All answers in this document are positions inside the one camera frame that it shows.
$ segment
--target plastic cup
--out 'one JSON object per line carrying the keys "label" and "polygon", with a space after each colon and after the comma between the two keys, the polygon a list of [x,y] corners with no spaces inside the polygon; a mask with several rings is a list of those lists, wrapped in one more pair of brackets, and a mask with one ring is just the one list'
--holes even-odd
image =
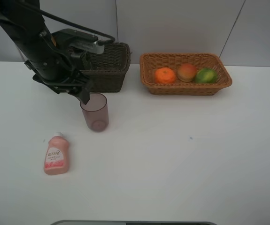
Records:
{"label": "plastic cup", "polygon": [[87,126],[96,132],[105,130],[108,126],[108,101],[100,93],[91,93],[90,100],[85,105],[80,103]]}

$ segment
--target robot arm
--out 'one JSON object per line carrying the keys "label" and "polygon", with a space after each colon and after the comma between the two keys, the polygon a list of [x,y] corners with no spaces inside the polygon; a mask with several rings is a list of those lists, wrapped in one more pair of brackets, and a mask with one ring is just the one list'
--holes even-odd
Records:
{"label": "robot arm", "polygon": [[[72,29],[51,34],[42,15],[109,40],[101,41],[95,35]],[[104,45],[114,42],[114,37],[46,13],[39,9],[39,0],[0,0],[0,26],[28,58],[25,64],[35,72],[35,81],[56,93],[67,92],[84,104],[89,101],[92,83],[76,68],[67,48],[73,46],[84,53],[103,53]]]}

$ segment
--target wicker basket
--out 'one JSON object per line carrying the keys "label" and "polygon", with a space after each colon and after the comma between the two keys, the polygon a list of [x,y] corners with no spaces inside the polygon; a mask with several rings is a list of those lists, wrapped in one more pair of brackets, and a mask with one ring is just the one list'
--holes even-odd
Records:
{"label": "wicker basket", "polygon": [[[156,69],[168,67],[175,72],[183,63],[191,63],[196,68],[210,68],[217,72],[216,83],[182,82],[160,84],[154,82]],[[140,57],[141,81],[149,92],[156,95],[214,95],[219,90],[232,85],[232,79],[221,60],[210,53],[146,53]]]}
{"label": "wicker basket", "polygon": [[131,63],[127,44],[105,45],[103,54],[90,53],[92,70],[82,70],[93,81],[91,92],[119,92]]}

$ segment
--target plastic bottle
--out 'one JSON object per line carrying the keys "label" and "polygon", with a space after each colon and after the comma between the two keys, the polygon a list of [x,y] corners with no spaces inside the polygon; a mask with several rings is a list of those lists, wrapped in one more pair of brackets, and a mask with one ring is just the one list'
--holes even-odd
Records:
{"label": "plastic bottle", "polygon": [[48,175],[65,173],[69,169],[69,142],[62,133],[55,133],[49,141],[44,161],[44,172]]}

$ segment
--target green citrus fruit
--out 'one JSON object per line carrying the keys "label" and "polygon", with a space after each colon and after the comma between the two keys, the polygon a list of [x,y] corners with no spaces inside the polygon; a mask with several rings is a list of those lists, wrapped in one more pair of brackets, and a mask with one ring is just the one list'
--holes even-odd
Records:
{"label": "green citrus fruit", "polygon": [[217,79],[218,75],[216,71],[209,68],[203,68],[197,73],[194,81],[196,83],[215,83]]}

